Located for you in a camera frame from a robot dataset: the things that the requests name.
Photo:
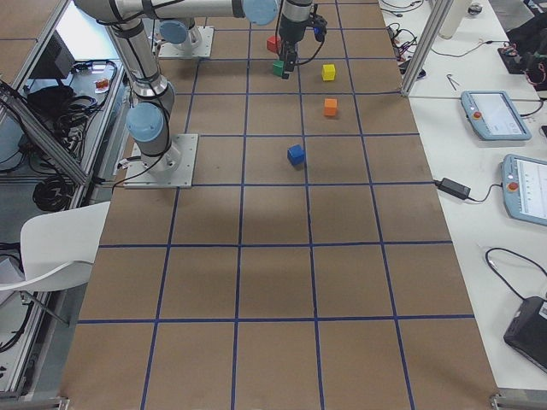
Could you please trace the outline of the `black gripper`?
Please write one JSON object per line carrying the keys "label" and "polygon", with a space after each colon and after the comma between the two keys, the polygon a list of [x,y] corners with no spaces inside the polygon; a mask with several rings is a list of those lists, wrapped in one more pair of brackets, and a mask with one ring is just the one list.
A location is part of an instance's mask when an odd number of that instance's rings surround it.
{"label": "black gripper", "polygon": [[288,72],[293,72],[297,63],[297,42],[285,38],[281,39],[280,60],[283,62],[281,65],[281,78],[289,79]]}

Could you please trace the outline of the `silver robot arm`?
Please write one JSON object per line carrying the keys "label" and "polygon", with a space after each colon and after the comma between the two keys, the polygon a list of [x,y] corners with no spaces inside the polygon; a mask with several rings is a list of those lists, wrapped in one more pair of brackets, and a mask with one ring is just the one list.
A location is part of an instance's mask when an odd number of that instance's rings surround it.
{"label": "silver robot arm", "polygon": [[162,36],[174,44],[190,41],[191,21],[197,17],[245,18],[259,26],[274,21],[283,78],[300,63],[297,45],[307,29],[313,30],[319,43],[326,37],[327,22],[312,1],[78,1],[75,5],[105,26],[113,39],[135,93],[126,125],[144,169],[153,173],[178,166],[180,153],[169,131],[174,88],[160,72],[144,18],[167,25],[171,32]]}
{"label": "silver robot arm", "polygon": [[187,52],[202,43],[202,35],[194,18],[161,20],[160,34],[166,42]]}

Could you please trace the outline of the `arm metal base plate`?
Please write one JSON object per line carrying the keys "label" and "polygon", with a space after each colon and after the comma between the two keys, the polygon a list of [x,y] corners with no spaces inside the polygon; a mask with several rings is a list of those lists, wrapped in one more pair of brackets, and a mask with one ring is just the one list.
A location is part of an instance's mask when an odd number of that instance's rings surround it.
{"label": "arm metal base plate", "polygon": [[191,188],[197,155],[197,134],[175,134],[170,150],[160,162],[145,156],[128,164],[126,181],[128,189]]}
{"label": "arm metal base plate", "polygon": [[212,50],[213,26],[194,26],[183,44],[171,44],[164,40],[159,49],[162,59],[197,59],[209,58]]}

